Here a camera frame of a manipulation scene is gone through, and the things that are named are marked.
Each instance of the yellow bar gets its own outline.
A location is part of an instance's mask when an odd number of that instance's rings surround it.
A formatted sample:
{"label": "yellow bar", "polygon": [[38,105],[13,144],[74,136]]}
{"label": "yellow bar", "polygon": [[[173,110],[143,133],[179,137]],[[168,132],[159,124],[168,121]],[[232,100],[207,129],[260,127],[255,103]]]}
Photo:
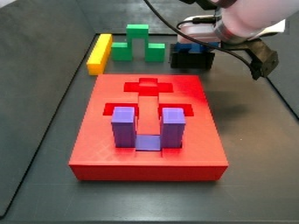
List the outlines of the yellow bar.
{"label": "yellow bar", "polygon": [[104,69],[108,63],[110,46],[112,46],[112,35],[100,34],[97,38],[97,43],[88,57],[88,63],[86,63],[88,74],[97,75],[104,73]]}

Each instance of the table surface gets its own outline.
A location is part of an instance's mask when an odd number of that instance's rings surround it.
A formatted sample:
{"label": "table surface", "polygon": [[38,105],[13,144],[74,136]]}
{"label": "table surface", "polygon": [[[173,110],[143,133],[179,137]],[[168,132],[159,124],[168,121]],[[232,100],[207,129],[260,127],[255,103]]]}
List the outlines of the table surface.
{"label": "table surface", "polygon": [[[175,42],[175,37],[151,37]],[[68,160],[94,76],[86,59],[52,121],[6,216],[0,221],[299,221],[299,125],[267,80],[217,52],[207,71],[135,60],[106,63],[106,74],[197,74],[229,167],[217,182],[78,182]]]}

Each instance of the green block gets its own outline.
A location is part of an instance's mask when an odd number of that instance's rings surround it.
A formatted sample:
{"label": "green block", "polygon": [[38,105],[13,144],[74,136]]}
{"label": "green block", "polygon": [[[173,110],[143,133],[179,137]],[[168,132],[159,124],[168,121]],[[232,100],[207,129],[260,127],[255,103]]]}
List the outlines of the green block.
{"label": "green block", "polygon": [[113,43],[110,49],[112,60],[132,60],[132,48],[127,43]]}
{"label": "green block", "polygon": [[125,35],[125,37],[128,39],[148,39],[148,34],[143,34],[143,33],[128,33]]}
{"label": "green block", "polygon": [[164,44],[148,44],[148,47],[144,51],[144,61],[164,61]]}
{"label": "green block", "polygon": [[129,24],[125,27],[125,34],[127,35],[141,35],[141,36],[148,36],[148,24]]}

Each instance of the toy block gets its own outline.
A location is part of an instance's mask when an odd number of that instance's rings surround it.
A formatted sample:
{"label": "toy block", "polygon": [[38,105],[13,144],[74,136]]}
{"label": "toy block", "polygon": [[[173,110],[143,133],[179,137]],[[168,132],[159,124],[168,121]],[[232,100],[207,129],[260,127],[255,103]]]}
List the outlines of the toy block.
{"label": "toy block", "polygon": [[148,24],[128,24],[125,43],[113,43],[112,60],[132,60],[133,39],[144,40],[144,61],[164,61],[164,44],[148,43]]}
{"label": "toy block", "polygon": [[[110,114],[102,115],[102,111],[110,99],[116,98],[117,101],[113,102],[117,103],[127,102],[129,94],[136,95],[129,103],[137,104],[137,107],[140,107],[139,101],[143,100],[139,97],[153,98],[153,96],[137,97],[137,93],[124,92],[124,85],[139,83],[140,79],[157,79],[157,86],[160,83],[172,86],[171,93],[159,93],[155,97],[159,97],[159,108],[169,105],[176,105],[177,108],[180,105],[191,105],[191,108],[183,108],[184,113],[191,110],[192,115],[184,117],[180,149],[161,148],[159,151],[143,151],[136,148],[117,148],[114,145]],[[143,105],[140,115],[145,107],[156,107],[156,104]],[[100,75],[70,153],[69,168],[78,180],[215,181],[220,179],[228,168],[228,160],[199,75]]]}
{"label": "toy block", "polygon": [[144,51],[144,61],[164,61],[164,44],[148,44]]}
{"label": "toy block", "polygon": [[114,107],[110,124],[117,148],[136,147],[135,120],[135,108]]}
{"label": "toy block", "polygon": [[183,130],[185,119],[181,108],[163,108],[161,147],[183,147]]}
{"label": "toy block", "polygon": [[127,43],[112,44],[112,60],[132,60],[132,48]]}
{"label": "toy block", "polygon": [[139,36],[148,36],[149,26],[148,24],[128,24],[125,27],[125,34],[131,35],[132,38],[137,38]]}
{"label": "toy block", "polygon": [[156,96],[139,96],[137,135],[160,135],[159,102]]}
{"label": "toy block", "polygon": [[175,45],[171,45],[169,58],[171,68],[200,68],[211,69],[215,53],[213,52],[177,52]]}
{"label": "toy block", "polygon": [[160,151],[161,150],[160,136],[136,135],[135,150]]}
{"label": "toy block", "polygon": [[104,73],[104,69],[108,62],[108,55],[112,46],[112,35],[100,34],[97,43],[93,47],[90,55],[88,57],[88,74],[97,75]]}

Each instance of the red base plate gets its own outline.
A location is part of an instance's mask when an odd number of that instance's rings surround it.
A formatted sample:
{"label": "red base plate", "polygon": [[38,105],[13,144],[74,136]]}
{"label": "red base plate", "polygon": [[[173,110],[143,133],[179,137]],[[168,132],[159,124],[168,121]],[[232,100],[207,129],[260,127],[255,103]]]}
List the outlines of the red base plate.
{"label": "red base plate", "polygon": [[[140,94],[143,91],[127,92],[131,90],[125,88],[125,85],[137,85],[140,78],[157,79],[161,83],[157,94],[159,111],[164,107],[179,107],[184,110],[185,128],[180,149],[136,151],[135,148],[114,147],[110,127],[113,107],[133,106],[137,116],[137,111],[145,109],[139,108],[145,107],[144,103],[137,104],[139,95],[145,95]],[[143,89],[151,89],[151,85],[149,83]],[[228,168],[228,160],[199,77],[100,75],[89,98],[69,167],[78,180],[217,180]]]}

